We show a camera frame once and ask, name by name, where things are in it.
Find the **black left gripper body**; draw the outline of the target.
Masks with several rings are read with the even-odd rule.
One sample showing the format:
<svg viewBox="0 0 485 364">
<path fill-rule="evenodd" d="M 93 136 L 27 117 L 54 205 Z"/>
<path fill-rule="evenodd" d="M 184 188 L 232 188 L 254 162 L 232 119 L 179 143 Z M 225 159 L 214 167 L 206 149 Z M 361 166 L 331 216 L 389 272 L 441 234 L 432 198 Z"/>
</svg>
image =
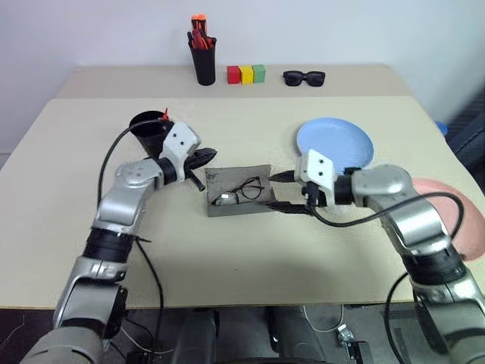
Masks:
<svg viewBox="0 0 485 364">
<path fill-rule="evenodd" d="M 192 170 L 200 167 L 201 151 L 196 150 L 191 156 L 189 156 L 184 162 L 184 174 L 185 178 L 189 179 Z"/>
</svg>

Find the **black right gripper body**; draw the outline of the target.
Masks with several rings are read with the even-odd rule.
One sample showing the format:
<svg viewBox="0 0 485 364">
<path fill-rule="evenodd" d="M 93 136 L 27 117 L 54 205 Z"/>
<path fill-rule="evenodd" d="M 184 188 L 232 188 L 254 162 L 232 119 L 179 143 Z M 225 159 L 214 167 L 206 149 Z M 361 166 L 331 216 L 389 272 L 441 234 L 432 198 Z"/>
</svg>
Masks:
<svg viewBox="0 0 485 364">
<path fill-rule="evenodd" d="M 302 195 L 305 197 L 306 208 L 327 207 L 327 198 L 314 182 L 307 182 L 302 188 Z"/>
</svg>

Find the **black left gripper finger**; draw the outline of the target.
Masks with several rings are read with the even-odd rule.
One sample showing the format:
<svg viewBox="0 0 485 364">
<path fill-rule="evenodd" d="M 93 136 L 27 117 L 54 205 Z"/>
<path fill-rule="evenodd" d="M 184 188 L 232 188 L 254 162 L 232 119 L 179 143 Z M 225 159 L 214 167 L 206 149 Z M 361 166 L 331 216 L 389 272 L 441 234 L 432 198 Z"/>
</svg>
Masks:
<svg viewBox="0 0 485 364">
<path fill-rule="evenodd" d="M 217 155 L 217 150 L 212 148 L 197 149 L 193 154 L 193 167 L 201 168 L 211 162 Z"/>
<path fill-rule="evenodd" d="M 188 170 L 187 177 L 194 183 L 199 191 L 205 190 L 205 185 L 199 180 L 192 170 Z"/>
</svg>

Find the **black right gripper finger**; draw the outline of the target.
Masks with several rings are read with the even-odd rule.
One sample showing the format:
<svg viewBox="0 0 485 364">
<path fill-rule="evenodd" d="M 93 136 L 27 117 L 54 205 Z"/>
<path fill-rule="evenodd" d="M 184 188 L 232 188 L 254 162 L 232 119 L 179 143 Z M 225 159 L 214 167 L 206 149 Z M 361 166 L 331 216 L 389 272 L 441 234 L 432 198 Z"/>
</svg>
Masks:
<svg viewBox="0 0 485 364">
<path fill-rule="evenodd" d="M 268 178 L 268 180 L 277 183 L 294 183 L 296 181 L 295 171 L 289 170 L 273 174 Z"/>
<path fill-rule="evenodd" d="M 305 204 L 293 204 L 288 201 L 276 201 L 267 203 L 266 206 L 276 212 L 282 212 L 284 214 L 291 215 L 310 215 L 313 213 Z"/>
</svg>

